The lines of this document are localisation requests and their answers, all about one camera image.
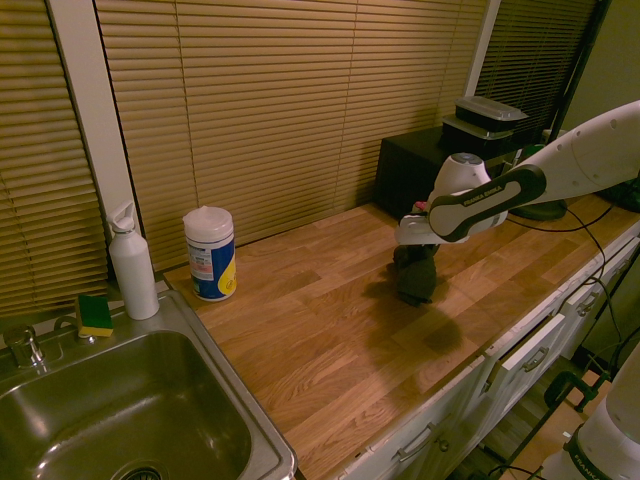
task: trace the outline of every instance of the stainless steel sink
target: stainless steel sink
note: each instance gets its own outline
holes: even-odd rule
[[[39,337],[41,365],[0,350],[2,478],[293,478],[293,451],[178,293],[113,320],[94,344],[71,326]]]

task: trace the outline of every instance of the product label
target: product label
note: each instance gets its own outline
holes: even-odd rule
[[[233,239],[221,247],[190,242],[189,264],[196,293],[207,300],[221,300],[231,295],[236,289],[235,260]]]
[[[189,245],[189,264],[191,275],[200,280],[213,280],[211,250]]]

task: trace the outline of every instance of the sink drain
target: sink drain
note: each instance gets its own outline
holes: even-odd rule
[[[122,480],[162,480],[160,474],[153,468],[144,467],[136,468],[134,471],[127,473]]]

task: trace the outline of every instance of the white window frame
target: white window frame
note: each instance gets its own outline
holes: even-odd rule
[[[484,12],[484,18],[482,19],[482,27],[480,27],[481,30],[480,35],[478,35],[476,50],[473,54],[473,63],[469,69],[469,77],[467,78],[467,85],[464,89],[464,94],[467,97],[474,95],[476,92],[478,79],[480,78],[480,72],[482,71],[482,64],[484,63],[484,58],[487,55],[487,48],[489,48],[491,33],[493,33],[493,26],[496,23],[496,17],[498,16],[498,10],[500,10],[501,1],[502,0],[488,0],[487,2],[487,9]]]
[[[98,195],[108,214],[134,196],[93,2],[47,3]],[[105,233],[112,236],[110,230]]]

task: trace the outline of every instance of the disinfecting wipes canister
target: disinfecting wipes canister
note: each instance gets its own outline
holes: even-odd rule
[[[236,290],[233,220],[222,208],[200,207],[182,219],[196,295],[216,302]]]

